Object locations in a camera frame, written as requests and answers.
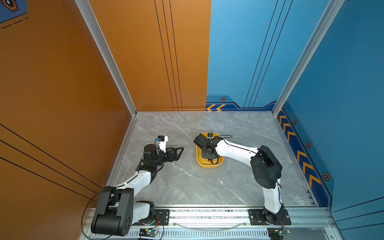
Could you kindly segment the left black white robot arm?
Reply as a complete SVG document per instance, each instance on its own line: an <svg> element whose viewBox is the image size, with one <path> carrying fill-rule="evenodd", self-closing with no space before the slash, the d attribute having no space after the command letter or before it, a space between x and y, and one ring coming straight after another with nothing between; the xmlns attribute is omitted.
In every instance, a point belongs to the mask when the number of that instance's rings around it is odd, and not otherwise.
<svg viewBox="0 0 384 240"><path fill-rule="evenodd" d="M146 145L134 175L120 185L105 187L100 191L91 232L106 235L108 238L124 237L133 224L143 221L150 225L156 221L154 202L135 202L135 196L154 181L165 163L178 161L183 151L183 147Z"/></svg>

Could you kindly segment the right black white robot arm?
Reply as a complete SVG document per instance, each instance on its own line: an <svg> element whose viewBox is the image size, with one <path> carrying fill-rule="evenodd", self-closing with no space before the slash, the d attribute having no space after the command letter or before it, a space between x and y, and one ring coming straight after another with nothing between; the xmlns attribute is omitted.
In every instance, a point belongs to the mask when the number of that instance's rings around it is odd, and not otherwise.
<svg viewBox="0 0 384 240"><path fill-rule="evenodd" d="M205 159L227 157L251 167L256 182L263 188L265 221L269 225L283 222L285 207L280 184L283 166L267 146L251 148L227 141L225 137L210 139L203 134L199 134L194 143Z"/></svg>

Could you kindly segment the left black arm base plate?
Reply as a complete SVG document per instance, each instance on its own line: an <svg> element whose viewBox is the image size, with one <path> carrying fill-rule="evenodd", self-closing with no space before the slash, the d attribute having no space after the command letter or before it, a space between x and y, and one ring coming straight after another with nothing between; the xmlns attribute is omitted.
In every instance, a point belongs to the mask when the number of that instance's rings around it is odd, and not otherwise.
<svg viewBox="0 0 384 240"><path fill-rule="evenodd" d="M168 226L170 220L169 209L155 209L154 218L152 220L140 220L133 226L155 226L160 221L160 226Z"/></svg>

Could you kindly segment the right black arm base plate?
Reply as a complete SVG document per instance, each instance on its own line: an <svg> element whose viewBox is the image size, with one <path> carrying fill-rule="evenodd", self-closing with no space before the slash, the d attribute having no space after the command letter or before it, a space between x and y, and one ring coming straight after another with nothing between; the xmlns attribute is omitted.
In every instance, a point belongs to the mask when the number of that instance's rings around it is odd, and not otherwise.
<svg viewBox="0 0 384 240"><path fill-rule="evenodd" d="M252 226L270 225L270 226L290 226L292 224L289 213L286 209L274 214L265 209L250 209L248 210L249 219Z"/></svg>

